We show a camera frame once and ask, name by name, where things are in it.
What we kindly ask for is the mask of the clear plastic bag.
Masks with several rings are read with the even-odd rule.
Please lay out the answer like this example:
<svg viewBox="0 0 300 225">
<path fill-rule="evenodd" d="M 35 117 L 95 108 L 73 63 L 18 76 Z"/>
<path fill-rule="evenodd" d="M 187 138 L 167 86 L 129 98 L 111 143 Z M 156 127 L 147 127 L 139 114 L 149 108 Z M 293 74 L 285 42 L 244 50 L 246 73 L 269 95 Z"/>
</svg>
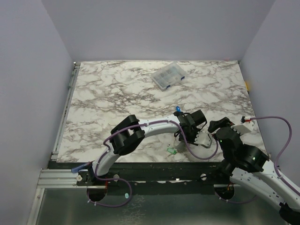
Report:
<svg viewBox="0 0 300 225">
<path fill-rule="evenodd" d="M 177 153 L 183 153 L 187 151 L 185 142 L 180 141 L 178 137 L 173 138 L 171 146 L 176 150 Z"/>
</svg>

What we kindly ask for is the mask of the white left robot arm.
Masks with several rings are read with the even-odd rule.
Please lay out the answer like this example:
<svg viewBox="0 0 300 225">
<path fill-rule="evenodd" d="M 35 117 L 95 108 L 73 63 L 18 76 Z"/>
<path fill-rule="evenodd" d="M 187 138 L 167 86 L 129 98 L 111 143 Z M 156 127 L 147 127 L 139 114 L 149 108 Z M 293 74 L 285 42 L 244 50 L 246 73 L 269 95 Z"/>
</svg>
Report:
<svg viewBox="0 0 300 225">
<path fill-rule="evenodd" d="M 79 173 L 82 169 L 88 169 L 87 179 L 91 184 L 98 185 L 117 159 L 132 153 L 145 138 L 160 134 L 178 134 L 180 140 L 186 144 L 197 145 L 195 140 L 201 131 L 198 128 L 201 124 L 207 124 L 201 110 L 194 113 L 176 111 L 166 117 L 147 120 L 139 120 L 135 115 L 129 115 L 111 130 L 111 135 L 103 142 L 106 150 L 98 159 L 75 167 L 71 172 Z"/>
</svg>

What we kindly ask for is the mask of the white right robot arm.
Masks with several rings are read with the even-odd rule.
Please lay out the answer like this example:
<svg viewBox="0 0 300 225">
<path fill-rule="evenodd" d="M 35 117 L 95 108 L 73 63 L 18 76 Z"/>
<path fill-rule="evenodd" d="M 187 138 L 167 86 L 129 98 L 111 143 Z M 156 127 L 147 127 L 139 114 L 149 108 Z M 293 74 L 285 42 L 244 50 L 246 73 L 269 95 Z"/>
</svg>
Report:
<svg viewBox="0 0 300 225">
<path fill-rule="evenodd" d="M 231 181 L 265 199 L 290 225 L 300 223 L 300 188 L 287 178 L 258 147 L 243 143 L 241 136 L 252 132 L 255 117 L 243 116 L 240 124 L 227 117 L 211 121 L 208 132 L 219 144 L 224 159 L 214 176 L 220 183 Z"/>
</svg>

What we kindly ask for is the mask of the green key tag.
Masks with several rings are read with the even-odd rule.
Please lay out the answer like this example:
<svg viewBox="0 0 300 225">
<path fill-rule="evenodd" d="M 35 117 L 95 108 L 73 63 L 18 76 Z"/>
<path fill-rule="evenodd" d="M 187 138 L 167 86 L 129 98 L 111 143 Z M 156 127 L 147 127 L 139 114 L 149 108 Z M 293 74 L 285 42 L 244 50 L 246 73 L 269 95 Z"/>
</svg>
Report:
<svg viewBox="0 0 300 225">
<path fill-rule="evenodd" d="M 170 154 L 175 155 L 177 153 L 177 150 L 175 148 L 167 148 L 167 152 L 169 152 Z"/>
</svg>

